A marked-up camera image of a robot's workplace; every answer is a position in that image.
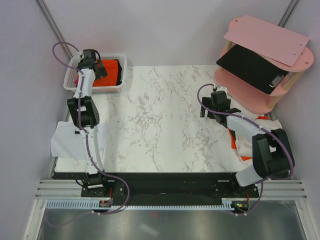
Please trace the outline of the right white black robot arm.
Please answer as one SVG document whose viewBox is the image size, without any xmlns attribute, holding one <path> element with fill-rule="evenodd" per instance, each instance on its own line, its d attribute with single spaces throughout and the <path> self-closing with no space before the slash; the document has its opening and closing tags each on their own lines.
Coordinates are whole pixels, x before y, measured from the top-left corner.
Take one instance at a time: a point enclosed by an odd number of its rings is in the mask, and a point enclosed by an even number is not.
<svg viewBox="0 0 320 240">
<path fill-rule="evenodd" d="M 229 191 L 233 196 L 242 196 L 248 185 L 262 183 L 268 178 L 292 178 L 295 161 L 287 133 L 283 129 L 264 128 L 246 117 L 241 110 L 231 108 L 227 93 L 215 84 L 204 84 L 198 89 L 196 96 L 201 105 L 201 118 L 208 112 L 210 119 L 242 135 L 252 144 L 252 165 L 237 172 L 236 180 L 229 184 Z"/>
</svg>

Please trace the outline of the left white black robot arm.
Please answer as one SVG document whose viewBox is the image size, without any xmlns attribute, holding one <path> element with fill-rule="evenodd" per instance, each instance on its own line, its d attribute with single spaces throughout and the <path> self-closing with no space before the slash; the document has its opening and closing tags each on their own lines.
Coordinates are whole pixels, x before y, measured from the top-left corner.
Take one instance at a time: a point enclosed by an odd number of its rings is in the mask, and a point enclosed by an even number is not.
<svg viewBox="0 0 320 240">
<path fill-rule="evenodd" d="M 107 76 L 101 56 L 94 49 L 85 49 L 80 55 L 80 62 L 74 68 L 78 72 L 78 82 L 73 98 L 67 100 L 68 110 L 76 133 L 81 134 L 85 147 L 85 177 L 77 176 L 75 181 L 83 190 L 92 187 L 99 197 L 106 196 L 110 185 L 104 181 L 104 167 L 98 146 L 98 124 L 100 116 L 92 98 L 93 83 L 98 78 Z"/>
</svg>

